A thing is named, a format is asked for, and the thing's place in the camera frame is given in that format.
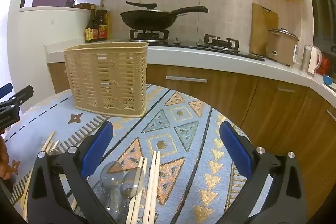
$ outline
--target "wok handle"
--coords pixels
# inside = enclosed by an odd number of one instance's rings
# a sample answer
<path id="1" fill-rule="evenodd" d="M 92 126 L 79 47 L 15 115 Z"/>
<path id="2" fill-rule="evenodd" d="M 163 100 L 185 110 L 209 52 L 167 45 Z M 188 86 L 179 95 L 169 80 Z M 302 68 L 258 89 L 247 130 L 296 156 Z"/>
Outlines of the wok handle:
<path id="1" fill-rule="evenodd" d="M 157 3 L 135 3 L 129 1 L 126 1 L 126 3 L 132 6 L 146 7 L 147 10 L 153 10 L 158 6 Z"/>
<path id="2" fill-rule="evenodd" d="M 184 13 L 191 13 L 191 12 L 202 12 L 202 13 L 207 13 L 209 12 L 208 8 L 204 6 L 192 6 L 192 7 L 185 7 L 185 8 L 180 8 L 177 10 L 172 11 L 170 14 L 173 16 L 177 16 L 180 14 Z"/>

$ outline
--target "human hand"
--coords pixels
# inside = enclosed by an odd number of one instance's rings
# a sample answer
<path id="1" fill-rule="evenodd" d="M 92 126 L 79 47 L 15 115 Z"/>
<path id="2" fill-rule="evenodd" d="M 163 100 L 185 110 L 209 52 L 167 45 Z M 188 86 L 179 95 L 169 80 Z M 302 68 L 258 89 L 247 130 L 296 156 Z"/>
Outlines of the human hand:
<path id="1" fill-rule="evenodd" d="M 4 134 L 5 130 L 0 131 L 0 135 Z M 8 165 L 9 156 L 7 154 L 7 148 L 5 141 L 0 136 L 0 177 L 3 180 L 7 180 L 11 178 L 12 168 Z"/>

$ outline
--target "wire basket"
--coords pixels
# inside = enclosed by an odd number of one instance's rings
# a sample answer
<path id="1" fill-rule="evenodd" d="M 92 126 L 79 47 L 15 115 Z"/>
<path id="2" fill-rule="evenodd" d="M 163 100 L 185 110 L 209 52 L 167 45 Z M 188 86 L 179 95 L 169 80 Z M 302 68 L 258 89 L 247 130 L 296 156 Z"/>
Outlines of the wire basket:
<path id="1" fill-rule="evenodd" d="M 119 117 L 142 117 L 146 103 L 145 42 L 82 44 L 64 50 L 75 107 Z"/>

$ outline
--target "rice cooker lid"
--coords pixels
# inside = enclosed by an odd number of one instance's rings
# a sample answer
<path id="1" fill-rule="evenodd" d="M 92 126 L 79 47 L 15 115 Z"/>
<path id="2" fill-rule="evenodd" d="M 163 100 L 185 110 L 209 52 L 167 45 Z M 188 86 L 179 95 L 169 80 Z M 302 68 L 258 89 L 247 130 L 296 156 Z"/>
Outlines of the rice cooker lid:
<path id="1" fill-rule="evenodd" d="M 298 41 L 300 40 L 295 34 L 287 31 L 286 29 L 283 28 L 279 28 L 279 29 L 268 29 L 268 32 L 279 32 L 279 33 L 284 33 L 287 35 L 290 35 L 291 37 L 294 37 L 295 39 L 297 39 Z"/>

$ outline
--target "patterned tablecloth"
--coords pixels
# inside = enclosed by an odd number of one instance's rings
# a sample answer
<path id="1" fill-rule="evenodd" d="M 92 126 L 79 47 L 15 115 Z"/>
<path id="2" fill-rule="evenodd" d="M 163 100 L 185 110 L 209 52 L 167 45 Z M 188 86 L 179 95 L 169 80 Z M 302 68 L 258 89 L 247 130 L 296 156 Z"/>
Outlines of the patterned tablecloth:
<path id="1" fill-rule="evenodd" d="M 21 213 L 19 200 L 37 153 L 47 137 L 56 131 L 53 141 L 64 152 L 79 145 L 85 136 L 95 133 L 105 121 L 113 124 L 114 135 L 105 152 L 105 160 L 89 179 L 93 186 L 102 168 L 118 161 L 128 170 L 137 167 L 140 157 L 151 162 L 154 150 L 160 150 L 160 175 L 157 189 L 158 223 L 215 223 L 238 195 L 246 178 L 241 176 L 219 137 L 219 126 L 227 118 L 211 106 L 189 95 L 147 84 L 147 112 L 142 118 L 120 118 L 78 110 L 70 90 L 58 93 L 32 107 L 13 125 L 5 138 L 10 162 L 21 161 L 11 202 Z M 235 130 L 245 135 L 237 126 Z M 149 172 L 146 172 L 147 189 Z M 70 188 L 62 177 L 65 193 Z M 252 215 L 259 212 L 271 179 L 266 181 Z M 140 206 L 142 215 L 146 191 Z"/>

